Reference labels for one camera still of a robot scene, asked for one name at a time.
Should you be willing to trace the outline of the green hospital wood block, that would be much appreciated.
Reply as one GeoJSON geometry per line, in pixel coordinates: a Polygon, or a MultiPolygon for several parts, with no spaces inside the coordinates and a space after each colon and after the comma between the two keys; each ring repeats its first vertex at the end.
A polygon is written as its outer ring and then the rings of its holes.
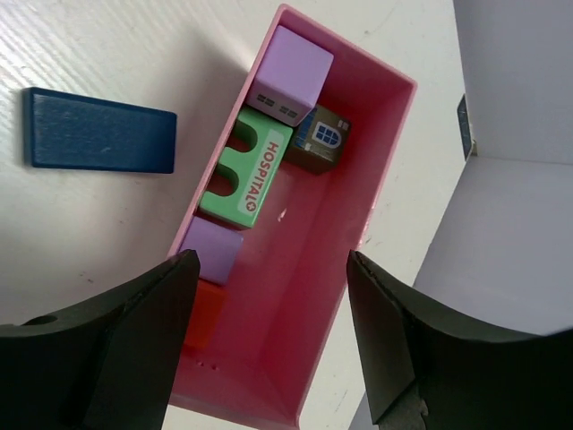
{"type": "Polygon", "coordinates": [[[234,191],[229,195],[205,192],[200,209],[238,227],[252,228],[292,134],[292,127],[254,108],[242,107],[230,136],[248,144],[249,150],[226,146],[215,166],[215,172],[227,178],[234,191]]]}

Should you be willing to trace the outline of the small lilac wood block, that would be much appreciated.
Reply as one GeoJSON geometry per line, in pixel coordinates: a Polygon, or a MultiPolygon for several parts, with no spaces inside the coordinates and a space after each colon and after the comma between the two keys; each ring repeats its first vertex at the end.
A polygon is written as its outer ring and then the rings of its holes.
{"type": "Polygon", "coordinates": [[[243,241],[243,236],[237,231],[194,217],[179,250],[194,250],[201,265],[200,278],[223,286],[228,281],[243,241]]]}

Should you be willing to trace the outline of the red orange wood cube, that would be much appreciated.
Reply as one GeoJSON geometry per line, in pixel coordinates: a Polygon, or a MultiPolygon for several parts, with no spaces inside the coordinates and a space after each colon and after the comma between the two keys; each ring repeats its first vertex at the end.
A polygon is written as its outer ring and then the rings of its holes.
{"type": "Polygon", "coordinates": [[[206,280],[197,284],[191,318],[184,337],[189,348],[205,348],[216,329],[218,319],[227,298],[226,291],[206,280]]]}

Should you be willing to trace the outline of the dark blue wood block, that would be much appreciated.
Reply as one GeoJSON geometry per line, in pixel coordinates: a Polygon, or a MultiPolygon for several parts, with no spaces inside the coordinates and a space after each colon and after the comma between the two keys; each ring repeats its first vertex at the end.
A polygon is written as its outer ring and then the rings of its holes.
{"type": "Polygon", "coordinates": [[[34,168],[174,172],[173,112],[38,87],[21,97],[24,159],[34,168]]]}

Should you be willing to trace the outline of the brown window wood block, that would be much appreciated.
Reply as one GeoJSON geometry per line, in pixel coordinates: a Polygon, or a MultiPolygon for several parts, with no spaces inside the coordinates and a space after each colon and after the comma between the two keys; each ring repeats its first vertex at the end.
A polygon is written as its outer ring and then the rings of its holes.
{"type": "Polygon", "coordinates": [[[316,105],[294,129],[284,161],[315,175],[331,171],[339,163],[351,128],[349,119],[316,105]]]}

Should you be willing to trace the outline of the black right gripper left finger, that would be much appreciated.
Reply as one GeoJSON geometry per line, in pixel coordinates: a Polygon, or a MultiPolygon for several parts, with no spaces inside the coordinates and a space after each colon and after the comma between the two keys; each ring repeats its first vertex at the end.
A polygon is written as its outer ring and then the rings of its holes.
{"type": "Polygon", "coordinates": [[[76,305],[1,328],[3,429],[159,429],[200,262],[183,251],[76,305]]]}

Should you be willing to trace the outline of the pink plastic box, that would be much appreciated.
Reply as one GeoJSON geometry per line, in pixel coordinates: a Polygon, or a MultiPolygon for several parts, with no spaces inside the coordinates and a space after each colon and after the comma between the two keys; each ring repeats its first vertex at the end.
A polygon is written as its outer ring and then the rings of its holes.
{"type": "Polygon", "coordinates": [[[416,91],[415,81],[290,5],[284,26],[334,62],[319,102],[351,125],[342,160],[313,175],[283,164],[225,286],[213,337],[184,348],[171,403],[259,429],[296,429],[416,91]]]}

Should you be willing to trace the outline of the large lilac wood block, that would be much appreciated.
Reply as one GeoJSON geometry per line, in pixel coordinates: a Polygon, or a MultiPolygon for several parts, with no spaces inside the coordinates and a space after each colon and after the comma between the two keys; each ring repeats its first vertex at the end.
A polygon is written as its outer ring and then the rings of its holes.
{"type": "Polygon", "coordinates": [[[277,26],[245,103],[296,127],[315,107],[333,60],[329,51],[277,26]]]}

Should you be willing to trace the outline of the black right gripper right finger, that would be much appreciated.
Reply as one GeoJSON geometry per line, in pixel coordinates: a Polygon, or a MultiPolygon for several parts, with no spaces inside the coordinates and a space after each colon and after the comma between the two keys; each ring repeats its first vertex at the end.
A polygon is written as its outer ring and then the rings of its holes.
{"type": "Polygon", "coordinates": [[[378,428],[571,428],[571,331],[538,336],[480,321],[357,251],[347,283],[378,428]]]}

